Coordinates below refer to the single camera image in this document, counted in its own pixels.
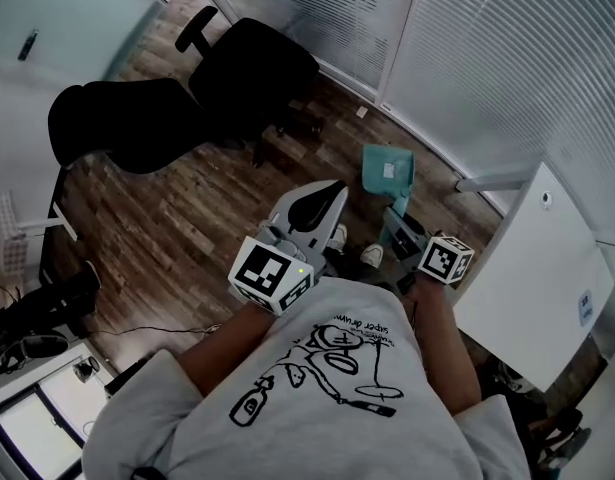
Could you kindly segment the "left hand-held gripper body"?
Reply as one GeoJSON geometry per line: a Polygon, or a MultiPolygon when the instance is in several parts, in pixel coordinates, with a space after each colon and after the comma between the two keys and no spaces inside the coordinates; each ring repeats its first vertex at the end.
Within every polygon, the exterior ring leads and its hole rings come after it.
{"type": "Polygon", "coordinates": [[[313,288],[326,270],[323,255],[328,236],[300,233],[274,213],[263,221],[255,237],[247,236],[228,275],[231,292],[274,316],[313,288]]]}

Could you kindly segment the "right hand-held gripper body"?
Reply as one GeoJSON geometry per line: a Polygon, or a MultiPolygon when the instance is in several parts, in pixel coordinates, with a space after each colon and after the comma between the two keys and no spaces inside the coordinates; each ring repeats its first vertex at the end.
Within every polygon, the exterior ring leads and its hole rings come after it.
{"type": "Polygon", "coordinates": [[[407,293],[417,272],[426,273],[450,285],[460,281],[474,256],[474,250],[450,236],[426,237],[400,228],[396,232],[396,257],[405,270],[397,286],[407,293]]]}

